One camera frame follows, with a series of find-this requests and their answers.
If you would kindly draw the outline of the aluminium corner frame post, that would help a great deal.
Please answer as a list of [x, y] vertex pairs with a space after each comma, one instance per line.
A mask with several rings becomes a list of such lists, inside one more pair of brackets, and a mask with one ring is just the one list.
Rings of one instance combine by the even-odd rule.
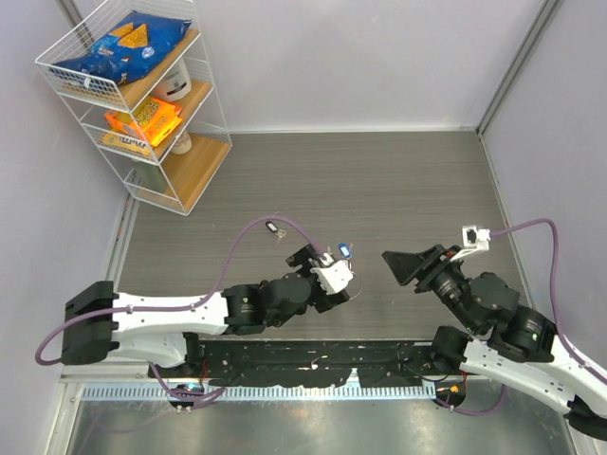
[[544, 0], [535, 15], [528, 31], [517, 48], [517, 51], [508, 66], [505, 75], [502, 77], [490, 103], [482, 115], [475, 131], [477, 136], [482, 137], [487, 131], [490, 123], [501, 108], [506, 96], [511, 90], [512, 85], [517, 80], [524, 66], [531, 57], [534, 49], [540, 42], [543, 34], [548, 29], [557, 12], [563, 4], [562, 0]]

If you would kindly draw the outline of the white jar with label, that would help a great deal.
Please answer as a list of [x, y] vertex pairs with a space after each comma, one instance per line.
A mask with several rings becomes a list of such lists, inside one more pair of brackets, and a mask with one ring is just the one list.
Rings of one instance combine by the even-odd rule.
[[192, 90], [191, 77], [184, 59], [175, 63], [158, 82], [152, 96], [159, 100], [175, 102], [183, 99]]

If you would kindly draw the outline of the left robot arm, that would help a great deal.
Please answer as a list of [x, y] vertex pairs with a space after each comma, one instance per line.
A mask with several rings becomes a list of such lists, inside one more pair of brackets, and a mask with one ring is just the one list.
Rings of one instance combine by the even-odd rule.
[[65, 306], [68, 325], [60, 359], [65, 365], [89, 365], [127, 358], [193, 376], [203, 355], [191, 335], [257, 335], [308, 308], [323, 313], [345, 303], [354, 278], [351, 257], [346, 244], [338, 256], [307, 245], [287, 258], [292, 270], [281, 278], [203, 296], [143, 297], [117, 293], [110, 281], [94, 282]]

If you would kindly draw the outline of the orange snack box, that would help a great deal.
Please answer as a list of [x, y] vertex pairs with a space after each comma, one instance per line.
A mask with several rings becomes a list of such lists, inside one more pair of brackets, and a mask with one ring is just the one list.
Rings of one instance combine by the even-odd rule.
[[180, 114], [178, 104], [148, 96], [131, 114], [107, 110], [104, 118], [118, 132], [156, 147], [180, 125]]

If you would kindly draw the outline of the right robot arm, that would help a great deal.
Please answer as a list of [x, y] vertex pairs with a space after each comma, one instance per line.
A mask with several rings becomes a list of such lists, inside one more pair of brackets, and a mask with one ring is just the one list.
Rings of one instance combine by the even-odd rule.
[[559, 412], [575, 430], [606, 438], [606, 386], [576, 360], [556, 324], [520, 303], [520, 294], [492, 272], [468, 278], [457, 246], [418, 253], [385, 251], [397, 283], [431, 292], [463, 327], [441, 326], [429, 350], [440, 373], [459, 370], [494, 379]]

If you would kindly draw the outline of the blue chips bag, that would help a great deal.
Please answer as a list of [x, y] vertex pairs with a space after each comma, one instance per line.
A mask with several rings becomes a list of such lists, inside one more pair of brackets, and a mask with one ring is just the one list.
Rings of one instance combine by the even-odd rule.
[[50, 73], [83, 84], [94, 76], [124, 85], [146, 77], [184, 39], [190, 20], [131, 11], [81, 57], [57, 62]]

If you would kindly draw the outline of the yellow blue snack box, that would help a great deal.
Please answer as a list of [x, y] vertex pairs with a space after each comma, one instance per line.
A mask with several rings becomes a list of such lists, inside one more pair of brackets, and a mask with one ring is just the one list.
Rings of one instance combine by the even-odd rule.
[[107, 147], [114, 147], [124, 152], [133, 153], [136, 155], [149, 155], [149, 149], [146, 145], [142, 145], [138, 139], [124, 136], [116, 133], [106, 133], [101, 143]]

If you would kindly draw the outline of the white paper cup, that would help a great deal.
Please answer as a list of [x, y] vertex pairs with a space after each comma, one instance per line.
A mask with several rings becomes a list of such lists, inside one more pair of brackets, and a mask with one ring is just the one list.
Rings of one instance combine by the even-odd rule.
[[192, 139], [188, 131], [184, 131], [175, 141], [171, 149], [174, 155], [184, 155], [192, 148]]

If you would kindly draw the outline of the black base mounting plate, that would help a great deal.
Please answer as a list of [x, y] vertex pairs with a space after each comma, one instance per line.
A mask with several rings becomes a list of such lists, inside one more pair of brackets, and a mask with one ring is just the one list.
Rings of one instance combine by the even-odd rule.
[[431, 359], [428, 342], [399, 340], [188, 341], [186, 361], [158, 369], [164, 379], [208, 380], [217, 387], [342, 387], [419, 385], [461, 377], [458, 367]]

